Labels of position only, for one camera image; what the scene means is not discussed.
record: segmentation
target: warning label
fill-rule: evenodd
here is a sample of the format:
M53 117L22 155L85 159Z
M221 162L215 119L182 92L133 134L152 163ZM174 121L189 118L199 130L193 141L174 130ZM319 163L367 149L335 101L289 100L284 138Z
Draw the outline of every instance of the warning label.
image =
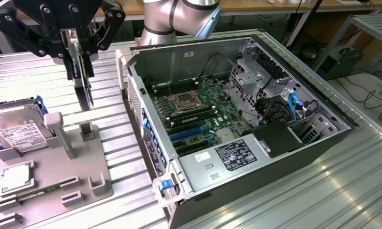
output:
M215 150L228 171L233 171L257 160L243 139L215 148Z
M0 135L14 149L22 149L45 142L34 123L2 129Z

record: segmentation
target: metal workbench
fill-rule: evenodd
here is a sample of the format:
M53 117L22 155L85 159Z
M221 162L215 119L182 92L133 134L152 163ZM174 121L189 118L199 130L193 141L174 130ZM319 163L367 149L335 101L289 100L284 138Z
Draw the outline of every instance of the metal workbench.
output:
M351 15L344 21L342 27L339 28L327 48L323 50L321 54L316 57L316 60L312 64L312 69L316 71L323 64L331 50L336 46L342 36L347 32L350 26L354 25L358 29L382 41L382 14L376 15ZM350 39L347 44L352 44L355 39Z
M212 37L257 34L360 127L316 161L233 201L182 228L382 228L382 129L325 85L321 78L256 30L223 32ZM33 228L166 228L150 180L120 99L113 50L94 61L92 81L94 110L80 112L64 67L30 53L7 54L0 60L0 101L15 90L35 91L50 111L61 111L65 129L92 120L100 136L113 195L33 226Z

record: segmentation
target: sticker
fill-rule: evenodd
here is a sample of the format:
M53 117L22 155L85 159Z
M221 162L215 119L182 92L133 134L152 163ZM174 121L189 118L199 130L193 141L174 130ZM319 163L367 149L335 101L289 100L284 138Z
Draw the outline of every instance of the sticker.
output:
M34 123L2 129L0 135L14 149L22 149L45 142L42 133Z
M196 120L196 119L197 119L197 117L188 118L188 119L182 120L180 123L186 123L186 122L190 122L190 121L193 121L193 120Z
M185 52L184 53L184 57L192 57L193 56L193 52Z
M22 187L29 181L29 166L19 165L3 171L2 187L7 190Z
M35 193L35 194L31 194L31 195L29 195L29 196L26 196L26 197L22 197L22 198L19 198L19 199L17 199L17 201L27 200L27 199L34 198L34 197L37 197L37 196L41 196L41 195L43 195L43 194L45 194L45 192L41 191L41 192L38 192L38 193Z
M215 148L215 151L228 171L233 171L257 160L243 139Z
M211 158L211 155L208 152L203 152L201 154L195 155L195 159L197 162L201 162L209 158Z

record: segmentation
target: motherboard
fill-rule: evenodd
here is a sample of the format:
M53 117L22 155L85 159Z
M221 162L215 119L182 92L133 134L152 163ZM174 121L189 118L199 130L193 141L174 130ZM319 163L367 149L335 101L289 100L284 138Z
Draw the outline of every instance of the motherboard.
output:
M227 96L229 87L203 78L154 88L153 105L178 156L233 140L249 128Z

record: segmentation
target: blue pcie slot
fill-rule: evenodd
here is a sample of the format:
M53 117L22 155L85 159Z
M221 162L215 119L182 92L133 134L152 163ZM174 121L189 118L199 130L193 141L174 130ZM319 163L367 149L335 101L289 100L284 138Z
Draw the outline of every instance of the blue pcie slot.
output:
M197 129L189 130L189 131L186 131L186 132L184 132L181 134L170 136L169 140L170 141L180 140L180 139L182 139L185 137L189 137L192 135L200 134L203 131L204 131L204 126L199 127Z

